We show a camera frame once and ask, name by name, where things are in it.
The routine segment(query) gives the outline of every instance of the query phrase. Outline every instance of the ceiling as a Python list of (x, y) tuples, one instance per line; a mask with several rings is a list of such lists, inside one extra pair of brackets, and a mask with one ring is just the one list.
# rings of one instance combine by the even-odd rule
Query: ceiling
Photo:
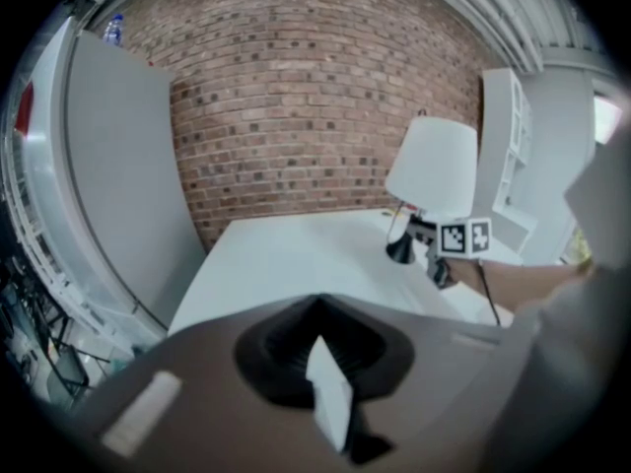
[[(92, 0), (84, 24), (109, 15), (125, 0)], [(517, 72), (547, 65), (612, 75), (603, 47), (572, 0), (445, 0), (462, 14)]]

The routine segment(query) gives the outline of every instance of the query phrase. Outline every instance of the white cabinet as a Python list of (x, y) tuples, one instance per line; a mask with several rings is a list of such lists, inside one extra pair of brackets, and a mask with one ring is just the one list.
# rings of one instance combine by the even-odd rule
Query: white cabinet
[(204, 260), (175, 164), (171, 78), (93, 34), (77, 36), (73, 18), (31, 78), (22, 153), (51, 264), (76, 289), (76, 314), (128, 345), (164, 337)]
[(532, 142), (532, 112), (509, 68), (487, 70), (484, 122), (473, 213), (493, 219), (493, 235), (519, 253), (537, 220), (513, 204), (521, 187)]

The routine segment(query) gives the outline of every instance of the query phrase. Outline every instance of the white table lamp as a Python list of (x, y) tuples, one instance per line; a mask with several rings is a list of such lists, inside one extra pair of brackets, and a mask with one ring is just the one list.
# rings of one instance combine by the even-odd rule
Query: white table lamp
[[(421, 212), (457, 219), (471, 214), (477, 169), (477, 132), (465, 124), (419, 115), (410, 122), (386, 178), (386, 190)], [(406, 230), (388, 245), (397, 262), (414, 260)]]

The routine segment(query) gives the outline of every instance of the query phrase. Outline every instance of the black cable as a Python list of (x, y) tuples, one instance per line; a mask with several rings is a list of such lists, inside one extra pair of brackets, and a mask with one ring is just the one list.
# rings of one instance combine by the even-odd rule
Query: black cable
[(493, 315), (495, 315), (495, 322), (497, 323), (498, 326), (501, 326), (502, 322), (500, 321), (500, 316), (498, 315), (497, 309), (495, 308), (495, 304), (493, 303), (493, 300), (491, 298), (491, 292), (489, 291), (489, 286), (486, 282), (486, 275), (484, 274), (482, 261), (478, 259), (476, 261), (476, 266), (477, 266), (477, 271), (480, 274), (480, 277), (482, 279), (482, 285), (484, 286), (484, 292), (486, 293), (486, 298), (488, 299), (489, 304), (491, 305), (491, 310), (493, 311)]
[(394, 222), (396, 221), (396, 218), (398, 217), (398, 214), (401, 211), (401, 208), (403, 208), (403, 202), (400, 202), (398, 204), (398, 207), (396, 207), (396, 212), (394, 212), (394, 215), (392, 216), (392, 222), (390, 223), (390, 229), (387, 231), (387, 235), (386, 235), (386, 243), (390, 243), (390, 233), (392, 233), (392, 228), (394, 228)]
[(95, 359), (95, 361), (97, 362), (97, 365), (99, 366), (99, 368), (101, 369), (101, 373), (103, 374), (104, 378), (107, 378), (107, 373), (105, 372), (103, 366), (101, 366), (101, 363), (99, 363), (98, 359)]

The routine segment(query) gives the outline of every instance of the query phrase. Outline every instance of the gray surface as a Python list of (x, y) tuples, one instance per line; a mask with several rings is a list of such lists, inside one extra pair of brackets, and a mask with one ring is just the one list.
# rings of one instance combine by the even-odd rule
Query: gray surface
[[(576, 281), (525, 308), (508, 330), (422, 317), (345, 299), (403, 331), (415, 362), (390, 397), (361, 405), (370, 431), (395, 449), (363, 471), (523, 471), (580, 427), (602, 396), (629, 322), (629, 269)], [(234, 363), (235, 341), (290, 302), (180, 331), (109, 379), (80, 408), (96, 440), (160, 370), (183, 390), (131, 459), (135, 469), (356, 471), (313, 413), (257, 395)]]
[(67, 92), (68, 154), (90, 228), (120, 280), (166, 326), (204, 259), (175, 166), (170, 79), (82, 33)]

